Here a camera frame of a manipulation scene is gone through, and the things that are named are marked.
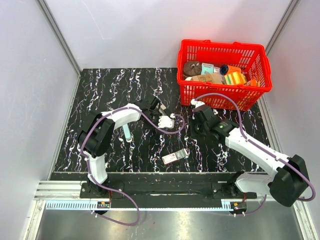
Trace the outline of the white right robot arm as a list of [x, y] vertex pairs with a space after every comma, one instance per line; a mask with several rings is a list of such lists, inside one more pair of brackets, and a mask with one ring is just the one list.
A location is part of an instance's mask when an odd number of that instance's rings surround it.
[[192, 100], [190, 105], [193, 115], [189, 119], [189, 132], [193, 138], [218, 141], [264, 170], [263, 174], [235, 173], [223, 186], [224, 192], [233, 198], [244, 193], [270, 195], [279, 204], [291, 207], [307, 189], [309, 175], [302, 157], [289, 157], [271, 149], [248, 135], [237, 123], [221, 120], [202, 101]]

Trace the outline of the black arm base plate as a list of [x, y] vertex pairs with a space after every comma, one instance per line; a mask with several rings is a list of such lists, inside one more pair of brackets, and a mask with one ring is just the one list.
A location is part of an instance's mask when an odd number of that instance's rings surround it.
[[256, 199], [257, 194], [254, 192], [244, 194], [236, 190], [231, 194], [227, 190], [234, 175], [234, 172], [111, 172], [103, 185], [122, 191], [131, 197], [191, 196], [211, 199]]

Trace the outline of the cream metal stapler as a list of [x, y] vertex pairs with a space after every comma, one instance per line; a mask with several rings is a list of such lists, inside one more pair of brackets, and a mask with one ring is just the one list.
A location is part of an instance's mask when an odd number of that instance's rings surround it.
[[159, 109], [165, 112], [167, 110], [167, 107], [164, 104], [161, 103], [159, 105]]

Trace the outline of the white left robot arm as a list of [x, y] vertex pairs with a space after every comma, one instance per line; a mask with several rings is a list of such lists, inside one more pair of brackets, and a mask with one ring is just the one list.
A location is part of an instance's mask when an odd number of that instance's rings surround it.
[[89, 164], [88, 179], [93, 183], [90, 190], [96, 197], [103, 198], [109, 190], [105, 183], [108, 174], [104, 154], [110, 146], [114, 130], [123, 128], [125, 137], [128, 141], [131, 141], [129, 123], [151, 120], [148, 124], [150, 127], [155, 124], [161, 129], [172, 128], [174, 124], [170, 115], [170, 111], [157, 97], [128, 103], [111, 111], [98, 112], [91, 110], [88, 112], [87, 118], [82, 123], [77, 141], [80, 144], [81, 153]]

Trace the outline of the red staple box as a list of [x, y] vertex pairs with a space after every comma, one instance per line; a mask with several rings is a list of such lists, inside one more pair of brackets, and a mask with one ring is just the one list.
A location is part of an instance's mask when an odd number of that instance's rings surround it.
[[163, 156], [162, 161], [165, 165], [168, 165], [168, 164], [174, 163], [180, 159], [184, 159], [188, 156], [189, 156], [188, 151], [185, 148], [183, 148], [183, 149], [178, 150], [174, 153], [170, 153], [168, 155]]

